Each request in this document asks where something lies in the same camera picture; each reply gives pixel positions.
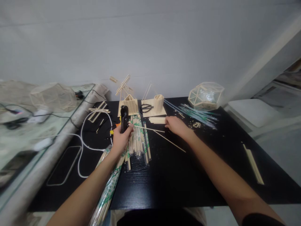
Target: white cable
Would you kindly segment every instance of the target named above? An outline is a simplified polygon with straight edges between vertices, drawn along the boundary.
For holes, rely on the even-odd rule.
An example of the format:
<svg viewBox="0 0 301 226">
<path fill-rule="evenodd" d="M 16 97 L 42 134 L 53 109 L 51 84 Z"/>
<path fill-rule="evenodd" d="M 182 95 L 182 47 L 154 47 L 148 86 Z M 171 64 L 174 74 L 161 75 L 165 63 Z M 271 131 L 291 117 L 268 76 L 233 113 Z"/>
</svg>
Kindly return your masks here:
<svg viewBox="0 0 301 226">
<path fill-rule="evenodd" d="M 82 157 L 82 152 L 84 150 L 84 146 L 83 146 L 83 141 L 82 141 L 82 138 L 77 135 L 77 134 L 74 134 L 74 133 L 65 133 L 65 134 L 57 134 L 57 135 L 53 135 L 53 136 L 49 136 L 49 137 L 57 137 L 57 136 L 64 136 L 64 135 L 75 135 L 77 137 L 79 137 L 79 139 L 81 140 L 81 143 L 82 143 L 82 150 L 81 150 L 81 155 L 79 156 L 79 159 L 78 159 L 78 164 L 77 164 L 77 172 L 78 172 L 78 175 L 82 178 L 87 178 L 88 176 L 83 176 L 81 175 L 80 171 L 79 171 L 79 163 L 81 161 L 81 157 Z"/>
<path fill-rule="evenodd" d="M 92 113 L 94 113 L 94 112 L 90 112 L 90 113 L 87 115 L 87 117 L 85 118 L 85 120 L 84 120 L 84 122 L 83 122 L 83 124 L 82 124 L 82 129 L 81 129 L 81 140 L 82 140 L 82 143 L 84 144 L 84 146 L 85 146 L 86 148 L 88 148 L 88 149 L 90 149 L 90 150 L 94 150 L 94 151 L 105 151 L 105 149 L 95 149 L 95 148 L 90 148 L 90 147 L 88 147 L 88 146 L 85 144 L 85 142 L 84 142 L 84 140 L 83 140 L 83 138 L 82 138 L 82 130 L 83 130 L 83 128 L 84 128 L 85 122 L 86 122 L 88 116 L 89 116 L 90 114 L 92 114 Z M 109 119 L 110 119 L 110 122 L 111 122 L 111 128 L 112 128 L 112 127 L 113 127 L 113 124 L 112 124 L 111 117 L 109 116 L 108 113 L 106 113 L 106 114 L 108 115 L 108 117 L 109 117 Z M 113 141 L 112 141 L 112 135 L 111 135 L 111 133 L 110 133 L 110 139 L 111 139 L 111 144 L 112 144 L 112 146 L 113 146 Z"/>
<path fill-rule="evenodd" d="M 110 119 L 111 126 L 113 126 L 112 120 L 111 120 L 109 114 L 108 114 L 108 113 L 106 113 L 106 114 L 108 115 L 108 117 L 109 117 L 109 119 Z M 84 125 L 85 125 L 85 121 L 86 121 L 87 117 L 85 118 L 85 120 L 84 120 L 84 122 L 83 122 L 83 124 L 82 124 L 82 129 L 83 129 Z M 65 134 L 57 134 L 57 135 L 53 135 L 53 136 L 49 136 L 49 137 L 57 137 L 57 136 L 64 136 L 64 135 L 75 135 L 75 136 L 79 137 L 79 139 L 81 140 L 81 143 L 82 143 L 82 151 L 81 151 L 81 155 L 79 156 L 79 159 L 78 159 L 77 172 L 78 172 L 78 175 L 79 175 L 81 178 L 87 178 L 88 176 L 83 176 L 83 175 L 81 175 L 81 173 L 80 173 L 80 171 L 79 171 L 79 163 L 80 163 L 81 158 L 82 158 L 82 152 L 83 152 L 83 150 L 84 150 L 84 145 L 85 145 L 88 149 L 95 150 L 95 151 L 105 151 L 105 149 L 94 149 L 94 148 L 88 147 L 88 146 L 84 143 L 84 141 L 83 141 L 83 139 L 82 139 L 82 129 L 81 129 L 81 135 L 80 135 L 80 136 L 77 135 L 77 134 L 75 134 L 75 133 L 65 133 Z"/>
</svg>

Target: person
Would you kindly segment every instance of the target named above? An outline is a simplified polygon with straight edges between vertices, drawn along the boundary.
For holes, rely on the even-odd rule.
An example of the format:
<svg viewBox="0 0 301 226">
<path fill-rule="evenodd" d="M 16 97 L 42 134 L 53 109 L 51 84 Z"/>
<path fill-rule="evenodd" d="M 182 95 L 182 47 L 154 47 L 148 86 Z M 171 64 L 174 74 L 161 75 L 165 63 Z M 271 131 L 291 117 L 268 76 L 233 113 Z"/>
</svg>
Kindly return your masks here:
<svg viewBox="0 0 301 226">
<path fill-rule="evenodd" d="M 229 205 L 238 225 L 279 226 L 285 224 L 269 205 L 214 151 L 207 147 L 181 119 L 167 116 L 165 127 L 189 144 L 208 177 Z M 130 125 L 123 134 L 120 133 L 120 126 L 114 129 L 113 147 L 110 153 L 55 212 L 48 226 L 89 224 L 91 214 L 113 167 L 128 143 L 133 128 L 134 126 Z M 117 225 L 153 225 L 162 222 L 176 225 L 182 223 L 202 225 L 191 215 L 178 209 L 145 210 L 140 213 L 130 211 L 118 221 Z"/>
</svg>

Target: left hand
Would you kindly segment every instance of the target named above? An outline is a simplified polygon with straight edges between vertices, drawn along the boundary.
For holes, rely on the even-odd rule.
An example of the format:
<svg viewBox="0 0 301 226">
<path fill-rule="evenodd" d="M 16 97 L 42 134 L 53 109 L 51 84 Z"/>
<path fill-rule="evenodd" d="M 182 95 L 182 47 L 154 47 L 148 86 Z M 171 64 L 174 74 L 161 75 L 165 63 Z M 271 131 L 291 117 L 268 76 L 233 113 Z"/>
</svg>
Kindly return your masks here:
<svg viewBox="0 0 301 226">
<path fill-rule="evenodd" d="M 118 126 L 116 129 L 114 129 L 113 147 L 111 152 L 114 152 L 120 156 L 124 152 L 125 147 L 128 145 L 129 137 L 131 136 L 133 130 L 134 125 L 130 123 L 124 133 L 120 133 L 121 126 Z"/>
</svg>

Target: hand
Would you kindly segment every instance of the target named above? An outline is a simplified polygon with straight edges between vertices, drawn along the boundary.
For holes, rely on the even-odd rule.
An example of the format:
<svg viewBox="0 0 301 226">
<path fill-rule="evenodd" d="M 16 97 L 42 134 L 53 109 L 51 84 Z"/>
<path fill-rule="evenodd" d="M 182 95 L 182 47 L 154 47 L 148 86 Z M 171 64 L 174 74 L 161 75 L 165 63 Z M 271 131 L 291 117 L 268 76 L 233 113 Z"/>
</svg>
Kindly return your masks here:
<svg viewBox="0 0 301 226">
<path fill-rule="evenodd" d="M 118 126 L 116 129 L 114 129 L 113 147 L 111 152 L 120 156 L 124 152 L 125 147 L 128 145 L 129 137 L 131 136 L 133 130 L 134 125 L 130 123 L 129 127 L 124 133 L 120 133 L 121 126 Z"/>
<path fill-rule="evenodd" d="M 176 116 L 166 116 L 165 123 L 165 128 L 169 128 L 171 132 L 177 134 L 183 139 L 192 131 L 181 119 L 177 118 Z"/>
</svg>

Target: wooden windmill model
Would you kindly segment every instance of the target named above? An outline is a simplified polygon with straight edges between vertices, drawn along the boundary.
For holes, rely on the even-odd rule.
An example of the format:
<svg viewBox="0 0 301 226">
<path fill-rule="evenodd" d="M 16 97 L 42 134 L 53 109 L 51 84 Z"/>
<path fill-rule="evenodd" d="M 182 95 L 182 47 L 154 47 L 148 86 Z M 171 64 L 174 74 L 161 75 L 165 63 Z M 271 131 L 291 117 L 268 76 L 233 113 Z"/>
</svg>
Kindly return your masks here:
<svg viewBox="0 0 301 226">
<path fill-rule="evenodd" d="M 120 107 L 122 105 L 126 105 L 129 108 L 129 115 L 136 115 L 138 114 L 138 101 L 135 99 L 134 96 L 134 90 L 130 87 L 128 87 L 126 84 L 131 78 L 130 75 L 128 75 L 125 80 L 120 83 L 117 79 L 110 76 L 110 80 L 116 84 L 120 84 L 119 88 L 116 91 L 115 96 L 120 95 L 120 101 L 119 101 L 119 110 L 118 110 L 118 117 L 120 116 Z"/>
</svg>

